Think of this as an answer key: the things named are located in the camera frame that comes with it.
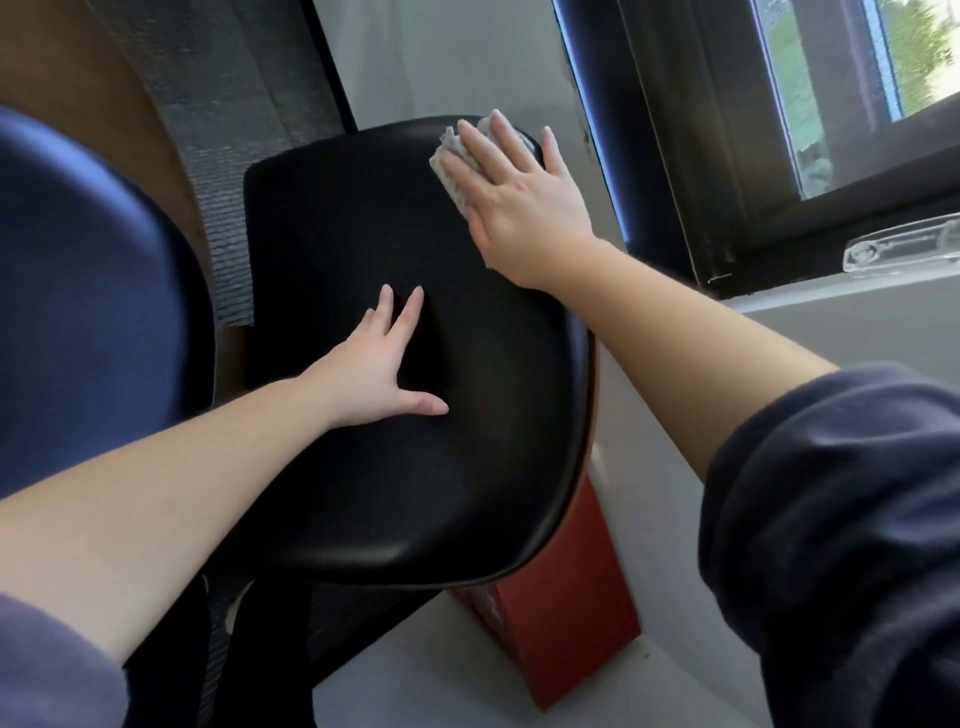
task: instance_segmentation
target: transparent plastic object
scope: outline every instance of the transparent plastic object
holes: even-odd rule
[[[960,214],[872,232],[850,242],[843,269],[854,278],[940,267],[960,259]]]

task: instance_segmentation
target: forearm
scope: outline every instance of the forearm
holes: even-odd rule
[[[751,415],[836,369],[605,241],[578,246],[551,293],[593,329],[701,478]]]
[[[328,427],[281,381],[0,502],[0,589],[124,659]]]

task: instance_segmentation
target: rolled-up sleeve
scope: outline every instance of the rolled-up sleeve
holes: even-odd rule
[[[120,728],[123,670],[70,627],[0,595],[0,725]]]
[[[712,464],[700,566],[777,726],[960,724],[960,396],[875,365],[769,405]]]

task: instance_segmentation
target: person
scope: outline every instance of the person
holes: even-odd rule
[[[492,128],[499,148],[459,129],[483,174],[443,160],[473,240],[596,332],[704,481],[701,570],[774,722],[955,722],[960,397],[900,366],[841,371],[630,258],[593,234],[549,129],[541,167],[502,114]],[[119,725],[115,661],[290,459],[334,426],[443,414],[396,388],[421,303],[390,328],[384,288],[303,375],[0,501],[0,553],[30,554],[0,559],[0,720]]]

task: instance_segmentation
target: gray rag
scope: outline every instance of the gray rag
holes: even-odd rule
[[[496,137],[493,136],[490,130],[490,117],[485,116],[477,122],[477,131],[489,139],[491,142],[496,144],[498,148],[500,147],[500,142],[496,140]],[[527,145],[527,149],[531,152],[535,152],[534,145],[530,142],[523,133],[521,133],[520,138],[523,139],[523,143]],[[460,210],[460,214],[464,217],[467,217],[467,199],[464,197],[463,191],[460,189],[460,185],[457,184],[454,180],[446,174],[446,170],[440,164],[440,154],[446,149],[448,152],[452,152],[457,157],[465,161],[471,169],[483,175],[487,180],[490,177],[486,172],[483,171],[483,168],[480,166],[480,162],[469,152],[467,147],[464,146],[464,142],[460,139],[460,136],[453,131],[453,127],[447,127],[444,135],[440,137],[440,146],[437,147],[437,151],[433,153],[433,157],[430,158],[430,166],[433,168],[433,171],[437,174],[437,177],[440,178],[440,181],[444,184],[444,189],[446,193],[450,196],[450,199],[453,200],[453,204],[457,206],[457,209]]]

